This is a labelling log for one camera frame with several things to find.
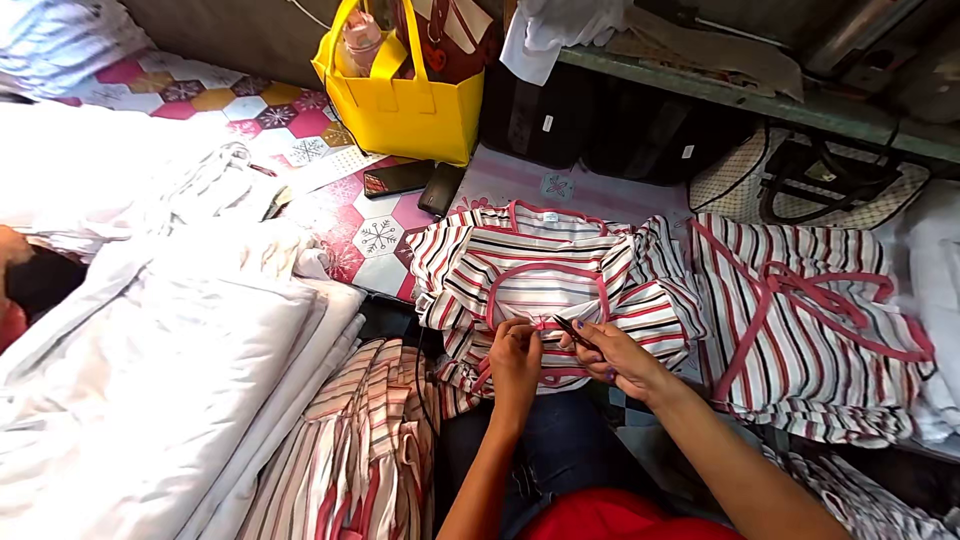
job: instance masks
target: yellow bag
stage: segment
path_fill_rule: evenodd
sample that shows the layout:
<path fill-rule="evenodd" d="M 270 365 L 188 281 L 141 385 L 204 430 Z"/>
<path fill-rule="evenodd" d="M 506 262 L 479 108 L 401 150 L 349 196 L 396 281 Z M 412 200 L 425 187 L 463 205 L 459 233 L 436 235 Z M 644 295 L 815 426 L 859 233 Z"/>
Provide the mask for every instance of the yellow bag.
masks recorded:
<path fill-rule="evenodd" d="M 477 137 L 483 73 L 458 85 L 428 81 L 414 6 L 410 0 L 402 0 L 409 21 L 413 80 L 392 79 L 407 56 L 396 30 L 385 33 L 369 78 L 345 77 L 335 65 L 334 55 L 347 15 L 358 2 L 344 0 L 340 4 L 313 59 L 344 125 L 364 150 L 466 165 Z"/>

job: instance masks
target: red bag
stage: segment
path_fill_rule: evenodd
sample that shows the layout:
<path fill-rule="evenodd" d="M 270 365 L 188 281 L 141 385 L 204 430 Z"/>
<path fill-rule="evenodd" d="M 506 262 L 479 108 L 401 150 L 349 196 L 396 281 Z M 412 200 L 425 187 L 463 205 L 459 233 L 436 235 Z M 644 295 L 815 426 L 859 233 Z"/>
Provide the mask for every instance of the red bag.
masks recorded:
<path fill-rule="evenodd" d="M 444 32 L 446 19 L 453 13 L 457 23 L 464 30 L 472 53 L 465 52 L 450 36 Z M 394 2 L 394 19 L 396 20 L 396 36 L 409 49 L 407 37 L 407 21 L 403 16 L 403 6 Z M 495 34 L 495 24 L 487 25 L 487 30 L 479 40 L 474 39 L 464 14 L 461 13 L 455 1 L 433 0 L 430 20 L 417 13 L 417 31 L 420 34 L 420 44 L 423 49 L 423 58 L 428 66 L 427 78 L 437 83 L 458 85 L 483 71 L 484 67 L 496 61 L 500 54 L 500 44 Z"/>

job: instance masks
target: finger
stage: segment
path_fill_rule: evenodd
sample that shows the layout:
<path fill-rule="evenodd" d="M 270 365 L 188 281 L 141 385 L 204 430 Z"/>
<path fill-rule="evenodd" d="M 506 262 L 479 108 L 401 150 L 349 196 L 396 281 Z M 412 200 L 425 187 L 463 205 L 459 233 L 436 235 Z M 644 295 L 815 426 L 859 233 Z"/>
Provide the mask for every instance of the finger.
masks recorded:
<path fill-rule="evenodd" d="M 607 362 L 594 362 L 592 364 L 585 364 L 584 369 L 591 372 L 594 375 L 604 375 L 607 373 L 607 368 L 611 367 Z"/>
<path fill-rule="evenodd" d="M 510 331 L 516 325 L 525 325 L 529 323 L 527 319 L 523 317 L 514 317 L 513 319 L 507 319 L 503 321 L 496 327 L 496 339 L 503 339 L 507 335 L 507 332 Z"/>
<path fill-rule="evenodd" d="M 540 340 L 538 333 L 531 333 L 530 348 L 527 350 L 527 363 L 534 365 L 536 362 L 537 365 L 540 365 L 541 360 L 543 360 L 543 342 Z"/>
<path fill-rule="evenodd" d="M 513 325 L 512 327 L 510 327 L 510 330 L 507 333 L 512 333 L 517 337 L 527 337 L 528 335 L 534 333 L 535 331 L 537 331 L 537 329 L 535 329 L 531 325 Z"/>
<path fill-rule="evenodd" d="M 585 323 L 574 319 L 573 328 L 575 328 L 577 333 L 582 335 L 586 341 L 589 341 L 601 349 L 603 349 L 605 345 L 611 345 L 610 337 L 603 332 L 603 327 L 600 325 Z"/>
<path fill-rule="evenodd" d="M 615 384 L 617 380 L 623 379 L 623 376 L 617 375 L 616 369 L 606 362 L 590 364 L 584 366 L 584 368 L 592 379 L 599 380 L 605 384 Z"/>
<path fill-rule="evenodd" d="M 620 336 L 630 337 L 629 335 L 627 335 L 626 332 L 624 332 L 623 330 L 617 328 L 615 325 L 612 325 L 610 323 L 604 323 L 602 325 L 594 325 L 594 326 L 608 337 L 620 337 Z"/>
<path fill-rule="evenodd" d="M 582 364 L 591 364 L 593 362 L 603 361 L 603 355 L 597 353 L 596 351 L 591 351 L 590 349 L 584 347 L 583 345 L 577 343 L 577 359 L 580 360 Z"/>

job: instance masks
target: smartphone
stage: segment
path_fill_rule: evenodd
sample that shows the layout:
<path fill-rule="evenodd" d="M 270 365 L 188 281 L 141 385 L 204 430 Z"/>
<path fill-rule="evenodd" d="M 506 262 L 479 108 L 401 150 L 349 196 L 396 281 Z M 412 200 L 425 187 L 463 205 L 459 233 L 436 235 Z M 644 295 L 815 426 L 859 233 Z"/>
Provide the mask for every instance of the smartphone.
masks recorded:
<path fill-rule="evenodd" d="M 412 161 L 373 169 L 363 174 L 364 194 L 368 199 L 423 189 L 436 169 L 431 160 Z"/>
<path fill-rule="evenodd" d="M 449 163 L 437 163 L 437 170 L 426 185 L 426 189 L 417 201 L 417 207 L 434 215 L 444 216 L 453 204 L 453 197 L 460 188 L 466 168 L 454 167 Z"/>

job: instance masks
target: striped fabric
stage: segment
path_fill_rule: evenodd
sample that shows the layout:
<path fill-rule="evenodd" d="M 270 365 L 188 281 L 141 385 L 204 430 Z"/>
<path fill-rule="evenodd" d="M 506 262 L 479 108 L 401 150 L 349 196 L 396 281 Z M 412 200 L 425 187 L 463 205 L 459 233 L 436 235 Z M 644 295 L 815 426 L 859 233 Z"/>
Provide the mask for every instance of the striped fabric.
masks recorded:
<path fill-rule="evenodd" d="M 444 332 L 450 356 L 438 377 L 460 390 L 443 391 L 445 417 L 492 397 L 486 357 L 496 326 L 511 317 L 544 331 L 541 394 L 587 381 L 575 354 L 560 348 L 554 314 L 616 324 L 670 368 L 686 357 L 688 339 L 706 335 L 659 216 L 636 228 L 514 201 L 450 216 L 407 242 L 423 291 L 420 323 Z"/>
<path fill-rule="evenodd" d="M 870 233 L 692 222 L 705 316 L 704 378 L 732 414 L 813 440 L 884 447 L 936 367 L 916 322 L 886 299 Z"/>
<path fill-rule="evenodd" d="M 430 538 L 433 436 L 416 360 L 399 339 L 360 347 L 261 472 L 238 538 Z M 420 390 L 439 418 L 422 374 Z"/>

